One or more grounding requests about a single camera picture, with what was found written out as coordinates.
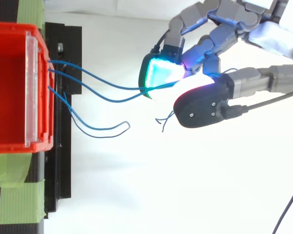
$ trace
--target white backdrop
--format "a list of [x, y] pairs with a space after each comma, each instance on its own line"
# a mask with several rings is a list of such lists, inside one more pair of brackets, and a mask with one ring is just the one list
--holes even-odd
[[83, 13], [139, 19], [170, 20], [204, 0], [46, 0], [47, 12]]
[[[129, 87], [137, 86], [143, 57], [168, 25], [78, 14], [49, 13], [46, 19], [82, 26], [83, 67]], [[213, 27], [188, 35], [186, 47]], [[242, 42], [221, 59], [223, 71], [293, 64]], [[83, 80], [114, 99], [136, 93], [86, 75]], [[263, 92], [235, 103], [275, 96]], [[72, 198], [60, 201], [46, 220], [46, 234], [269, 234], [293, 194], [293, 98], [201, 129], [185, 129], [173, 117], [163, 134], [154, 118], [172, 110], [165, 102], [142, 97], [111, 104], [83, 89], [73, 107], [90, 125], [128, 120], [132, 128], [99, 140], [73, 126]], [[293, 207], [278, 232], [290, 233]]]

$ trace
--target blue wire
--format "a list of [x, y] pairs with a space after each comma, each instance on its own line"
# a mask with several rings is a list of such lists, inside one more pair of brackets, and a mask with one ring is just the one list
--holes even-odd
[[80, 131], [82, 131], [84, 134], [86, 134], [87, 136], [89, 137], [92, 137], [92, 138], [96, 138], [96, 139], [104, 139], [104, 138], [115, 138], [115, 137], [119, 137], [120, 135], [124, 134], [125, 132], [127, 132], [131, 126], [130, 124], [128, 123], [128, 128], [126, 130], [124, 130], [122, 133], [118, 134], [118, 135], [115, 135], [115, 136], [93, 136], [93, 135], [90, 135], [88, 133], [86, 133], [76, 122], [73, 114], [72, 114], [72, 111], [68, 108], [69, 112], [70, 112], [70, 115], [72, 116], [72, 119], [76, 125], [77, 128], [79, 128]]
[[62, 102], [64, 102], [64, 104], [68, 107], [68, 109], [74, 113], [74, 115], [77, 117], [77, 119], [84, 125], [86, 126], [87, 128], [90, 128], [92, 130], [96, 130], [96, 131], [107, 131], [107, 130], [113, 130], [113, 129], [116, 129], [118, 128], [119, 126], [123, 125], [123, 124], [128, 124], [128, 126], [130, 126], [130, 124], [127, 122], [127, 121], [124, 121], [114, 127], [111, 127], [111, 128], [94, 128], [94, 127], [91, 127], [90, 125], [86, 124], [82, 118], [80, 118], [80, 116], [75, 112], [75, 110], [71, 107], [71, 105], [63, 98], [61, 97], [61, 95], [59, 95], [57, 92], [55, 92], [55, 90], [53, 90], [50, 86], [48, 86], [48, 89], [54, 93], [54, 95], [56, 95]]
[[140, 97], [144, 94], [147, 94], [149, 91], [152, 91], [152, 90], [155, 90], [155, 89], [162, 89], [162, 88], [168, 88], [168, 87], [172, 87], [174, 84], [176, 84], [177, 82], [173, 82], [173, 83], [168, 83], [168, 84], [163, 84], [163, 85], [160, 85], [158, 87], [155, 87], [155, 88], [150, 88], [146, 91], [143, 91], [135, 96], [132, 96], [132, 97], [129, 97], [127, 99], [123, 99], [123, 100], [112, 100], [112, 99], [109, 99], [109, 98], [106, 98], [104, 96], [102, 96], [101, 94], [99, 94], [98, 92], [94, 91], [91, 87], [89, 87], [88, 85], [86, 85], [85, 83], [81, 82], [80, 80], [68, 75], [68, 74], [65, 74], [63, 72], [59, 72], [59, 71], [54, 71], [54, 70], [51, 70], [49, 69], [49, 72], [54, 72], [56, 74], [59, 74], [61, 76], [64, 76], [66, 78], [69, 78], [73, 81], [75, 81], [76, 83], [79, 83], [80, 85], [82, 85], [83, 87], [87, 88], [88, 90], [90, 90], [91, 92], [93, 92], [95, 95], [97, 95], [98, 97], [104, 99], [105, 101], [109, 101], [109, 102], [113, 102], [113, 103], [122, 103], [122, 102], [127, 102], [127, 101], [130, 101], [130, 100], [133, 100], [137, 97]]
[[163, 125], [162, 133], [164, 132], [164, 129], [165, 129], [165, 126], [166, 126], [168, 120], [169, 120], [174, 114], [175, 114], [175, 112], [172, 111], [172, 112], [170, 112], [170, 114], [168, 115], [167, 118], [156, 118], [156, 119], [155, 119], [156, 122], [158, 122], [159, 124], [162, 124], [160, 121], [164, 121], [164, 120], [165, 120], [165, 123], [164, 123], [164, 125]]
[[83, 69], [82, 67], [77, 66], [77, 65], [75, 65], [73, 63], [70, 63], [70, 62], [65, 62], [65, 61], [60, 61], [60, 60], [50, 60], [49, 62], [54, 63], [54, 64], [63, 64], [63, 65], [74, 67], [74, 68], [76, 68], [76, 69], [78, 69], [78, 70], [80, 70], [82, 72], [85, 72], [86, 74], [90, 75], [91, 77], [93, 77], [93, 78], [95, 78], [95, 79], [97, 79], [97, 80], [99, 80], [99, 81], [101, 81], [101, 82], [103, 82], [105, 84], [108, 84], [108, 85], [110, 85], [110, 86], [112, 86], [114, 88], [117, 88], [117, 89], [123, 89], [123, 90], [148, 90], [149, 89], [149, 88], [127, 88], [127, 87], [119, 86], [119, 85], [116, 85], [116, 84], [112, 84], [112, 83], [110, 83], [110, 82], [108, 82], [108, 81], [106, 81], [106, 80], [104, 80], [104, 79], [92, 74], [91, 72]]
[[169, 120], [174, 114], [175, 114], [174, 111], [170, 112], [169, 116], [167, 117], [167, 119], [166, 119], [166, 121], [165, 121], [165, 123], [164, 123], [164, 125], [163, 125], [162, 133], [164, 132], [164, 129], [165, 129], [165, 126], [166, 126], [168, 120]]

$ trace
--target black cable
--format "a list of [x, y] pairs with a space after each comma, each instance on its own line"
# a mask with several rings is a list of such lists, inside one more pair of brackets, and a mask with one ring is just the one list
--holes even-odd
[[159, 54], [160, 53], [160, 49], [161, 49], [161, 44], [163, 43], [163, 41], [165, 40], [166, 34], [169, 32], [169, 30], [167, 30], [162, 37], [159, 39], [159, 41], [157, 42], [157, 44], [154, 46], [154, 48], [151, 50], [151, 53], [154, 54]]
[[229, 71], [233, 71], [233, 70], [235, 70], [235, 71], [239, 71], [239, 69], [236, 69], [236, 68], [230, 68], [230, 69], [224, 71], [223, 74], [225, 74], [225, 73], [227, 73], [227, 72], [229, 72]]
[[216, 24], [217, 26], [219, 26], [221, 24], [221, 22], [218, 22], [215, 19], [209, 19], [210, 21], [212, 21], [214, 24]]
[[257, 109], [257, 108], [260, 108], [260, 107], [263, 107], [263, 106], [267, 106], [267, 105], [270, 105], [270, 104], [273, 104], [273, 103], [276, 103], [276, 102], [279, 102], [279, 101], [283, 101], [283, 100], [291, 98], [291, 97], [293, 97], [293, 92], [290, 92], [290, 93], [285, 94], [285, 95], [280, 96], [280, 97], [276, 97], [276, 98], [268, 100], [268, 101], [264, 101], [264, 102], [249, 106], [248, 110], [249, 111], [254, 110], [254, 109]]
[[169, 29], [162, 35], [162, 37], [157, 42], [156, 46], [161, 46], [162, 42], [165, 40], [166, 34], [169, 32]]
[[289, 201], [287, 207], [285, 208], [284, 212], [282, 213], [281, 217], [279, 218], [278, 223], [277, 223], [276, 227], [274, 228], [274, 231], [272, 234], [276, 234], [284, 216], [287, 214], [287, 212], [290, 209], [292, 204], [293, 204], [293, 196], [292, 196], [291, 200]]

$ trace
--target blue light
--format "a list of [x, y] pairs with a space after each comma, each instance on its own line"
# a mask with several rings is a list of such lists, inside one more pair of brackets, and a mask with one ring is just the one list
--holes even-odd
[[185, 69], [182, 65], [153, 58], [150, 61], [146, 74], [146, 88], [180, 81], [183, 79], [184, 75]]

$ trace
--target red plastic bin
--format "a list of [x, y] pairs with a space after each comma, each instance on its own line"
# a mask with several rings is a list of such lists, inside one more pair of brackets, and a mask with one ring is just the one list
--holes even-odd
[[54, 69], [37, 27], [0, 22], [0, 154], [53, 147]]

